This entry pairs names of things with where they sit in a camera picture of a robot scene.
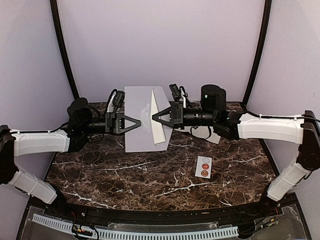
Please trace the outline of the black front rail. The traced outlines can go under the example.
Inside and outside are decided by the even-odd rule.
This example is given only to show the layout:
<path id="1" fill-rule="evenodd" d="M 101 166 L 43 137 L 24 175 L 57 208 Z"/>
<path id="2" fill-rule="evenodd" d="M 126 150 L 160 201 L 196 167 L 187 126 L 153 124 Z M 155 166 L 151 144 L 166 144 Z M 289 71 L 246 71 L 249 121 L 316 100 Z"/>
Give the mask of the black front rail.
<path id="1" fill-rule="evenodd" d="M 238 206 L 185 211 L 134 211 L 84 206 L 61 200 L 60 205 L 38 205 L 47 213 L 70 217 L 79 222 L 106 226 L 110 223 L 123 224 L 193 224 L 218 222 L 220 224 L 246 224 L 255 219 L 266 218 L 276 213 L 276 205 L 253 202 Z"/>

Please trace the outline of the grey envelope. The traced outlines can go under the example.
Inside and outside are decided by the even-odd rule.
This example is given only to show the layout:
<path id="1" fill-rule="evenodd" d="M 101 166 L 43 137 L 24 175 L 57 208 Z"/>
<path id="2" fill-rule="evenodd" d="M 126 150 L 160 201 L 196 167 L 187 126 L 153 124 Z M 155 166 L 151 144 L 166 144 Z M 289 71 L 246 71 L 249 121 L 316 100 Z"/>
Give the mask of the grey envelope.
<path id="1" fill-rule="evenodd" d="M 126 86 L 124 114 L 141 126 L 125 133 L 127 153 L 166 151 L 173 129 L 152 120 L 152 115 L 170 107 L 161 86 Z"/>

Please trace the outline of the black right frame post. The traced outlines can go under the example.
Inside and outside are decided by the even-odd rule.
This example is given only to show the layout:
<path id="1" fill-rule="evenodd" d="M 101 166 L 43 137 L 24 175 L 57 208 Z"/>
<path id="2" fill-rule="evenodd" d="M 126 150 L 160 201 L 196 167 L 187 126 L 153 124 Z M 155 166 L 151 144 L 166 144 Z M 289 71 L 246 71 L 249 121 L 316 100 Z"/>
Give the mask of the black right frame post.
<path id="1" fill-rule="evenodd" d="M 261 26 L 258 36 L 258 42 L 256 46 L 256 51 L 252 63 L 252 68 L 250 71 L 250 75 L 248 78 L 247 86 L 245 89 L 245 93 L 243 96 L 243 99 L 241 101 L 241 107 L 243 109 L 246 109 L 251 97 L 251 94 L 253 92 L 254 84 L 256 81 L 256 77 L 258 74 L 260 62 L 263 55 L 263 50 L 265 46 L 266 36 L 268 32 L 268 26 L 269 26 L 269 20 L 271 15 L 271 8 L 272 8 L 272 0 L 265 0 L 264 1 L 264 7 L 263 7 L 263 14 L 262 14 L 262 20 L 261 20 Z"/>

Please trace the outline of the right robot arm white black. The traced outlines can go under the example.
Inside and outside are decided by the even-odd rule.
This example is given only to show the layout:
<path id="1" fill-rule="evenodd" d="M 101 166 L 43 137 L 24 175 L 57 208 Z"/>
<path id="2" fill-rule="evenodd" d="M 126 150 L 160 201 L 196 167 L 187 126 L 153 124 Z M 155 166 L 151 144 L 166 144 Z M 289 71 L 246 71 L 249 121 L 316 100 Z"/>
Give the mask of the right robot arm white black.
<path id="1" fill-rule="evenodd" d="M 320 168 L 320 121 L 310 110 L 301 115 L 277 116 L 251 111 L 230 111 L 227 92 L 213 84 L 200 89 L 200 107 L 191 107 L 183 87 L 169 86 L 173 101 L 170 106 L 152 114 L 152 119 L 173 129 L 212 127 L 213 132 L 229 140 L 266 139 L 297 144 L 297 157 L 273 180 L 255 213 L 266 217 L 300 180 Z"/>

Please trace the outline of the red round seal sticker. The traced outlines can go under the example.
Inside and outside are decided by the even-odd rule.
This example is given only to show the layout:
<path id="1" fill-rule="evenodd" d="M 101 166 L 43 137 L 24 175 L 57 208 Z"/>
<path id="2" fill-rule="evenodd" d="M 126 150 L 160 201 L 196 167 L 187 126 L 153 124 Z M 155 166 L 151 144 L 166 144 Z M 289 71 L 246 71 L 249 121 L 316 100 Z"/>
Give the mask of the red round seal sticker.
<path id="1" fill-rule="evenodd" d="M 202 164 L 201 166 L 204 170 L 208 170 L 210 166 L 207 163 Z"/>

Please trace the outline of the brown round seal sticker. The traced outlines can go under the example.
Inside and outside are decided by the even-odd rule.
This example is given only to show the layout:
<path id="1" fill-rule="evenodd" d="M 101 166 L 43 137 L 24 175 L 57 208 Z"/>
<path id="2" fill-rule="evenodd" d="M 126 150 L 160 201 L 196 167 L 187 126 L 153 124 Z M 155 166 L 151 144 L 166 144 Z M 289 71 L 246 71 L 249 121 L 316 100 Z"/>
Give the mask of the brown round seal sticker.
<path id="1" fill-rule="evenodd" d="M 206 170 L 202 170 L 201 171 L 201 176 L 202 177 L 207 177 L 209 175 L 209 172 L 208 171 L 206 171 Z"/>

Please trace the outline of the black frame post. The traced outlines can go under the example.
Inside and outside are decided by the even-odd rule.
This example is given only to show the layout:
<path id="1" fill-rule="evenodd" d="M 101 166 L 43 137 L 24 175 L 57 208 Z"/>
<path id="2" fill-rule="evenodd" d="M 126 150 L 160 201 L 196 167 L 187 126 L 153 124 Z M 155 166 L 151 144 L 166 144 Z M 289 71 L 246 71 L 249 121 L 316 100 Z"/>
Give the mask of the black frame post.
<path id="1" fill-rule="evenodd" d="M 251 97 L 251 94 L 253 92 L 254 84 L 256 81 L 256 77 L 258 74 L 260 62 L 263 55 L 263 50 L 265 46 L 266 36 L 268 32 L 268 26 L 269 26 L 269 20 L 271 15 L 271 8 L 272 8 L 272 0 L 265 0 L 264 1 L 264 7 L 263 7 L 263 14 L 262 14 L 262 20 L 261 20 L 261 26 L 258 36 L 258 42 L 256 46 L 256 51 L 252 63 L 252 68 L 250 71 L 250 75 L 248 78 L 247 86 L 245 89 L 245 93 L 243 96 L 243 99 L 241 101 L 241 107 L 243 109 L 246 109 Z"/>
<path id="2" fill-rule="evenodd" d="M 62 23 L 61 23 L 59 8 L 58 8 L 58 1 L 50 0 L 49 3 L 50 3 L 53 26 L 54 26 L 54 31 L 56 35 L 56 40 L 57 40 L 61 60 L 62 60 L 64 71 L 67 77 L 67 82 L 72 93 L 72 97 L 75 100 L 80 97 L 80 94 L 76 86 L 76 81 L 73 75 L 71 63 L 67 53 L 67 47 L 65 44 L 65 38 L 63 34 Z"/>

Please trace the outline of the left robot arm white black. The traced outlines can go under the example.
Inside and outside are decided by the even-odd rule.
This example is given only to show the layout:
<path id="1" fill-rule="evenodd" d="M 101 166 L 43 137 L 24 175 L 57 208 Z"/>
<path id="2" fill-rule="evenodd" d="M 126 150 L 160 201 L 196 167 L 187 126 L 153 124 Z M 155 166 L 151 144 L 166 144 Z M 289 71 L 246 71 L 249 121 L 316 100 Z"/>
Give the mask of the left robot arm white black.
<path id="1" fill-rule="evenodd" d="M 40 153 L 74 153 L 88 142 L 89 135 L 121 135 L 141 126 L 134 119 L 117 112 L 100 112 L 84 97 L 67 108 L 69 120 L 54 130 L 21 131 L 0 127 L 0 183 L 11 185 L 45 204 L 60 218 L 67 218 L 70 206 L 58 198 L 57 190 L 15 164 L 15 158 Z"/>

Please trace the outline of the black left frame post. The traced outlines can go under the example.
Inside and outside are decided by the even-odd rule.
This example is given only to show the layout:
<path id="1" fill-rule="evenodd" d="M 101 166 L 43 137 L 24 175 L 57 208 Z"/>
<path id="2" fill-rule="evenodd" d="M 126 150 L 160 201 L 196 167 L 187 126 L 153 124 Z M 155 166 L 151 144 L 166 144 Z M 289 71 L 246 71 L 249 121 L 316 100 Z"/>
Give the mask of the black left frame post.
<path id="1" fill-rule="evenodd" d="M 57 40 L 61 60 L 62 60 L 64 71 L 67 77 L 67 82 L 72 93 L 72 97 L 75 100 L 80 97 L 80 94 L 76 86 L 76 81 L 73 75 L 71 63 L 67 53 L 67 47 L 65 44 L 65 38 L 63 34 L 62 23 L 61 23 L 59 8 L 58 8 L 58 1 L 50 0 L 49 3 L 50 3 L 53 26 L 54 26 L 54 31 L 56 35 L 56 40 Z"/>

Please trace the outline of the wax seal sticker sheet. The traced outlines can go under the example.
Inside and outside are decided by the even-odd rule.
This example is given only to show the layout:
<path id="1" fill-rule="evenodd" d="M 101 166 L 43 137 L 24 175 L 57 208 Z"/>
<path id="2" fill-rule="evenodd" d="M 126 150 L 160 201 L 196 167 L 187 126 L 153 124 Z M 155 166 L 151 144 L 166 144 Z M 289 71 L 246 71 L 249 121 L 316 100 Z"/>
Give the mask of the wax seal sticker sheet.
<path id="1" fill-rule="evenodd" d="M 195 167 L 195 177 L 210 179 L 212 172 L 212 158 L 206 156 L 198 156 L 196 167 Z"/>

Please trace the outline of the white folded paper sheet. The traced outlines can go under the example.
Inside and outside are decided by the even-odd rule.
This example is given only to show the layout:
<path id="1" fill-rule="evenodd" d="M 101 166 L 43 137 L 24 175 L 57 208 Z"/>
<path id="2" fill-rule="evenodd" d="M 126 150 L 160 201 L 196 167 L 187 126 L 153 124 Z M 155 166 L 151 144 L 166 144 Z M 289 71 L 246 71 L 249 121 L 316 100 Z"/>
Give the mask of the white folded paper sheet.
<path id="1" fill-rule="evenodd" d="M 206 140 L 213 144 L 219 144 L 221 139 L 217 133 L 214 133 L 212 126 L 185 126 L 184 129 L 178 128 L 176 131 L 189 133 L 197 139 Z"/>

